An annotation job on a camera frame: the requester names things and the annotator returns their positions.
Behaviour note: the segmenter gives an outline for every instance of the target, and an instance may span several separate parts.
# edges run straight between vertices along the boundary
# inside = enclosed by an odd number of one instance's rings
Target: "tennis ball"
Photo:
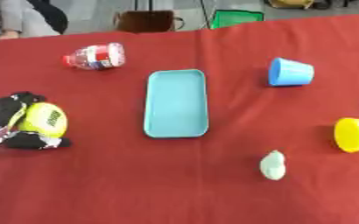
[[[18,125],[22,131],[36,131],[47,137],[62,137],[67,131],[67,116],[61,108],[47,102],[32,104]]]

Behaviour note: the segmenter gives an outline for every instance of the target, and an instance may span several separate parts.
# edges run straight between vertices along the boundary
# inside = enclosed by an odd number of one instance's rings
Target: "bottle cap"
[[[65,55],[62,57],[62,64],[64,64],[67,67],[72,67],[72,65],[69,63],[69,56]]]

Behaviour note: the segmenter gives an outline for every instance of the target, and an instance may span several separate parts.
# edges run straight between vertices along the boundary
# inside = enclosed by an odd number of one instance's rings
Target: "person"
[[[0,0],[0,39],[60,35],[27,0]]]

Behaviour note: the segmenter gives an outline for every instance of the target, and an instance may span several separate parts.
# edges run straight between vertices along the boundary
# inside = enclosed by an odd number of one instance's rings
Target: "bottle label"
[[[89,46],[87,48],[87,59],[89,65],[96,70],[113,67],[110,61],[109,47],[107,45]]]

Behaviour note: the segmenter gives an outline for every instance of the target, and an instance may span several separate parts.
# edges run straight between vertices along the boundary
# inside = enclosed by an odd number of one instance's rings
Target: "tray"
[[[208,130],[207,92],[199,70],[150,75],[144,114],[149,137],[200,137]]]

